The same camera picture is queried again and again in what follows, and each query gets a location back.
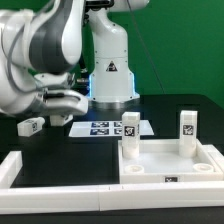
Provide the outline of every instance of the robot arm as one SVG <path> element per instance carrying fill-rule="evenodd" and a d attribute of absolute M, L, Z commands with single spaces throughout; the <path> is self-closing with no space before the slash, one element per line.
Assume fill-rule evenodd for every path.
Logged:
<path fill-rule="evenodd" d="M 52 9 L 38 16 L 30 11 L 0 11 L 0 108 L 6 114 L 87 112 L 84 96 L 69 89 L 49 89 L 26 69 L 44 72 L 48 77 L 53 74 L 60 80 L 79 61 L 85 0 L 51 2 Z"/>

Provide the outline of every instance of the green background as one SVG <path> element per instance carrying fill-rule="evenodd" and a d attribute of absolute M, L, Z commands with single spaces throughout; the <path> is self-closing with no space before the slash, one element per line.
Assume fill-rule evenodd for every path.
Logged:
<path fill-rule="evenodd" d="M 0 8 L 38 10 L 46 2 L 2 0 Z M 203 94 L 224 108 L 224 1 L 151 0 L 134 15 L 165 92 Z M 113 13 L 110 18 L 128 31 L 129 66 L 136 74 L 137 91 L 162 94 L 130 13 Z M 89 27 L 83 30 L 83 41 L 91 71 L 93 46 Z"/>

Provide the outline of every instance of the black table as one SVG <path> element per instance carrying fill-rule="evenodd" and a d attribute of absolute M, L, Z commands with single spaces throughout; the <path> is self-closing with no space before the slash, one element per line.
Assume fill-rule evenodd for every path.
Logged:
<path fill-rule="evenodd" d="M 91 108 L 74 121 L 121 120 L 125 111 L 141 112 L 155 136 L 142 139 L 175 139 L 179 136 L 181 110 L 198 111 L 198 134 L 202 144 L 213 144 L 224 152 L 224 110 L 202 95 L 142 96 L 140 103 L 125 110 Z M 17 136 L 21 120 L 0 117 L 0 155 L 23 153 L 23 168 L 13 183 L 17 187 L 118 184 L 117 141 L 121 137 L 69 138 L 72 122 L 50 127 L 25 138 Z M 61 214 L 3 215 L 0 223 L 223 223 L 224 208 L 144 209 Z"/>

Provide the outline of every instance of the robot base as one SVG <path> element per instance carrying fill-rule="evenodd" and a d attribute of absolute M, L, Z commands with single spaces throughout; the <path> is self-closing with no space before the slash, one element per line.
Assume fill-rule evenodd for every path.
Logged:
<path fill-rule="evenodd" d="M 100 108 L 100 109 L 105 109 L 105 110 L 124 109 L 129 106 L 136 105 L 139 102 L 140 102 L 139 94 L 136 94 L 136 96 L 133 97 L 132 99 L 123 101 L 123 102 L 100 102 L 100 101 L 95 101 L 92 98 L 89 98 L 89 106 L 90 107 L 95 107 L 95 108 Z"/>

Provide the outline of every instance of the robot cable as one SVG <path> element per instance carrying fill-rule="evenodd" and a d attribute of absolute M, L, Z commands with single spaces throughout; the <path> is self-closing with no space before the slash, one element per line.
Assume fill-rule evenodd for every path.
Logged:
<path fill-rule="evenodd" d="M 54 4 L 54 2 L 55 2 L 55 0 L 51 0 L 50 2 L 48 2 L 42 9 L 40 9 L 40 10 L 35 14 L 35 16 L 33 17 L 33 19 L 39 17 L 42 13 L 46 12 L 46 11 L 47 11 L 47 10 Z M 11 68 L 11 65 L 12 65 L 12 54 L 13 54 L 13 50 L 14 50 L 14 48 L 15 48 L 15 45 L 16 45 L 16 43 L 17 43 L 17 41 L 18 41 L 20 35 L 22 35 L 22 33 L 23 33 L 23 31 L 24 31 L 24 28 L 25 28 L 25 25 L 22 26 L 22 27 L 20 28 L 19 32 L 16 34 L 16 36 L 15 36 L 13 42 L 12 42 L 12 45 L 11 45 L 11 47 L 10 47 L 9 54 L 8 54 L 8 59 L 7 59 L 7 70 L 8 70 L 8 75 L 7 75 L 7 76 L 8 76 L 8 80 L 10 81 L 11 85 L 13 86 L 13 88 L 14 88 L 16 91 L 18 91 L 18 92 L 20 92 L 20 93 L 22 93 L 22 94 L 28 94 L 28 93 L 35 92 L 35 91 L 38 89 L 38 87 L 36 86 L 35 89 L 33 89 L 33 90 L 29 90 L 29 91 L 24 91 L 23 89 L 21 89 L 21 88 L 17 85 L 17 83 L 16 83 L 16 81 L 15 81 L 15 79 L 14 79 L 14 77 L 13 77 L 13 74 L 12 74 L 12 68 Z"/>
<path fill-rule="evenodd" d="M 132 10 L 132 8 L 131 8 L 130 1 L 127 0 L 127 3 L 128 3 L 129 10 L 130 10 L 130 14 L 131 14 L 132 22 L 133 22 L 133 24 L 134 24 L 134 27 L 135 27 L 136 33 L 137 33 L 137 35 L 138 35 L 138 38 L 139 38 L 139 40 L 140 40 L 140 43 L 141 43 L 141 45 L 142 45 L 142 47 L 143 47 L 143 49 L 144 49 L 144 51 L 145 51 L 147 60 L 148 60 L 149 64 L 151 64 L 151 66 L 152 66 L 153 72 L 154 72 L 154 74 L 155 74 L 155 76 L 156 76 L 156 79 L 157 79 L 159 85 L 160 85 L 160 88 L 161 88 L 162 91 L 163 91 L 163 94 L 166 94 L 165 89 L 164 89 L 163 84 L 162 84 L 162 81 L 161 81 L 161 79 L 160 79 L 159 73 L 158 73 L 157 68 L 156 68 L 156 66 L 155 66 L 155 63 L 153 62 L 152 56 L 151 56 L 151 54 L 150 54 L 150 52 L 149 52 L 149 50 L 148 50 L 148 48 L 147 48 L 147 46 L 146 46 L 146 44 L 145 44 L 145 41 L 144 41 L 143 38 L 142 38 L 142 35 L 141 35 L 140 30 L 139 30 L 137 21 L 136 21 L 136 19 L 135 19 L 135 15 L 134 15 L 133 10 Z"/>

